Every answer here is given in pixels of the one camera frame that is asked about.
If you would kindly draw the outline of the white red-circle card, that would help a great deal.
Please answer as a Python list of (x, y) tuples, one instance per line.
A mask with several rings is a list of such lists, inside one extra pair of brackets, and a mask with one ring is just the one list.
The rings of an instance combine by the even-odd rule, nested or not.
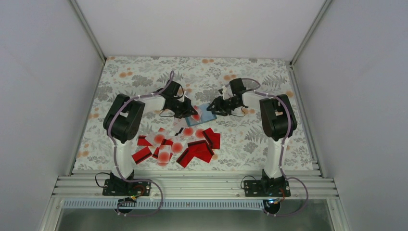
[(191, 118), (196, 122), (200, 122), (201, 121), (202, 110), (198, 106), (194, 106), (193, 108), (196, 111), (196, 113), (194, 115), (192, 115)]

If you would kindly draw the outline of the blue leather card holder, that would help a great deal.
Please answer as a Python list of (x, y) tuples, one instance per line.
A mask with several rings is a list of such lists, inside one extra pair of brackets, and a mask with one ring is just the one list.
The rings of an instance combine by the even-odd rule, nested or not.
[(194, 121), (191, 116), (186, 118), (186, 123), (188, 127), (193, 127), (199, 124), (207, 123), (213, 120), (217, 119), (217, 116), (215, 114), (212, 114), (212, 112), (209, 112), (206, 110), (206, 108), (209, 106), (210, 103), (203, 103), (199, 105), (198, 107), (202, 110), (202, 115), (201, 115), (201, 121), (196, 122)]

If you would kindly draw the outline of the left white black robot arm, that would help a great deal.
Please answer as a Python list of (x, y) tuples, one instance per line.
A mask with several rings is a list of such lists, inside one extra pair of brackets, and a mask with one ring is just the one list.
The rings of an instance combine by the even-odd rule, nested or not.
[(115, 189), (122, 195), (133, 191), (133, 166), (131, 144), (139, 131), (145, 113), (169, 110), (174, 118), (182, 119), (197, 115), (191, 99), (178, 95), (181, 85), (169, 80), (163, 87), (149, 94), (130, 97), (118, 94), (103, 122), (107, 136), (113, 142), (114, 169), (112, 174), (118, 179)]

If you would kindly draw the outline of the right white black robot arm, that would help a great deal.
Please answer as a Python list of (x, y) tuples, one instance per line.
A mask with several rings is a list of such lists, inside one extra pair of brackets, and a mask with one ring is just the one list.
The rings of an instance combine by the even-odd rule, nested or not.
[(243, 81), (237, 78), (225, 85), (219, 91), (220, 96), (209, 104), (207, 111), (218, 116), (230, 116), (239, 107), (249, 107), (261, 113), (262, 129), (268, 137), (268, 152), (260, 188), (263, 194), (272, 196), (279, 188), (285, 188), (283, 158), (289, 138), (297, 129), (297, 121), (288, 95), (275, 96), (248, 89)]

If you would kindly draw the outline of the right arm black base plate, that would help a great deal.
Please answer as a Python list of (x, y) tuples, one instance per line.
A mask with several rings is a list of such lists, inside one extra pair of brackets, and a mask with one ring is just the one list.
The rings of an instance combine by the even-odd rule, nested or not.
[(244, 180), (244, 194), (246, 197), (290, 197), (291, 190), (288, 181), (267, 186), (260, 180)]

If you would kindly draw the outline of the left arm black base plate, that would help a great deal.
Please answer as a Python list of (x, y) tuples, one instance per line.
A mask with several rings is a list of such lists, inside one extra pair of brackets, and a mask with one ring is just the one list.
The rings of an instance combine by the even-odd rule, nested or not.
[(121, 179), (107, 179), (102, 190), (103, 196), (149, 196), (150, 182), (138, 181), (129, 183)]

